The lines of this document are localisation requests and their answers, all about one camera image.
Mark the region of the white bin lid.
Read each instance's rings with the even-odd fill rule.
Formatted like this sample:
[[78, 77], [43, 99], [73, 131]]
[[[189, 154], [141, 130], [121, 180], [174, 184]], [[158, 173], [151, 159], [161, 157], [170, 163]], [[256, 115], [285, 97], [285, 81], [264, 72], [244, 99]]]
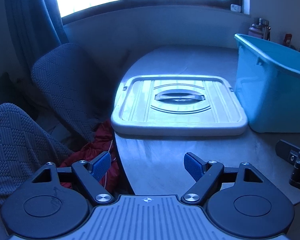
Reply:
[[118, 91], [111, 124], [132, 136], [221, 137], [241, 135], [248, 119], [222, 77], [139, 75]]

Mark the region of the red jacket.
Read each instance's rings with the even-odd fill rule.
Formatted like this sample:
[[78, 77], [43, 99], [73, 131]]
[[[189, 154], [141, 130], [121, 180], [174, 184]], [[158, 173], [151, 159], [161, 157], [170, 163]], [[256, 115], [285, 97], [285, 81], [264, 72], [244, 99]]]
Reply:
[[73, 163], [85, 160], [92, 161], [103, 152], [109, 152], [110, 157], [104, 161], [107, 170], [98, 167], [93, 175], [97, 181], [111, 194], [114, 194], [121, 177], [119, 165], [117, 163], [117, 146], [114, 139], [114, 130], [110, 120], [100, 124], [94, 134], [93, 141], [87, 143], [83, 148], [70, 155], [60, 165], [60, 167], [70, 167]]

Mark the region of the grey fabric chair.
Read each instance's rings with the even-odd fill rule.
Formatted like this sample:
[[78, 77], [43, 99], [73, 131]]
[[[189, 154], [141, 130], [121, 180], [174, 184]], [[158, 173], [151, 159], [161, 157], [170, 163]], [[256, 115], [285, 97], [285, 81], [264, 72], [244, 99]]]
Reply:
[[57, 119], [90, 142], [111, 115], [116, 84], [80, 46], [66, 43], [38, 59], [31, 79]]
[[12, 103], [0, 105], [0, 208], [39, 168], [61, 164], [72, 151]]

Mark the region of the teal plastic storage bin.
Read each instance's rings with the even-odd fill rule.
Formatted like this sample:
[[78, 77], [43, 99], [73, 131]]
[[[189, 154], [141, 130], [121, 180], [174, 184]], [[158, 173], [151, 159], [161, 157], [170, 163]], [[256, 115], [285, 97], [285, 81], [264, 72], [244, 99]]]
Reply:
[[258, 133], [300, 133], [300, 52], [235, 34], [235, 94]]

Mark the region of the steel thermos flask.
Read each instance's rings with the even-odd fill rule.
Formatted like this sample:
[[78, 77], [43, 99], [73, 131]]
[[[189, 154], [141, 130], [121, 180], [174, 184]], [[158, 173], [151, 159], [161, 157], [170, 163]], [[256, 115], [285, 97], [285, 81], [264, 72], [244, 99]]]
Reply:
[[269, 25], [269, 21], [264, 18], [259, 18], [259, 25], [262, 28], [263, 39], [270, 41], [271, 27]]

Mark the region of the small white windowsill box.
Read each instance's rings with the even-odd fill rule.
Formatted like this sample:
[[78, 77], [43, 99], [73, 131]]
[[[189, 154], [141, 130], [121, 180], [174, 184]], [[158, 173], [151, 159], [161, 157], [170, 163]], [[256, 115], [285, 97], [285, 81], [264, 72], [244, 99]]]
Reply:
[[241, 13], [241, 9], [242, 9], [242, 7], [240, 5], [237, 5], [237, 4], [230, 5], [230, 10], [233, 12]]

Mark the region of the blue curtain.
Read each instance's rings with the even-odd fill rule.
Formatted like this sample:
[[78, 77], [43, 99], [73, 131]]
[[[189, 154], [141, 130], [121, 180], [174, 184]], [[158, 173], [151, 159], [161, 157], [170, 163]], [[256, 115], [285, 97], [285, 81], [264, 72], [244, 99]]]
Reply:
[[5, 0], [5, 9], [17, 58], [26, 70], [69, 42], [57, 0]]

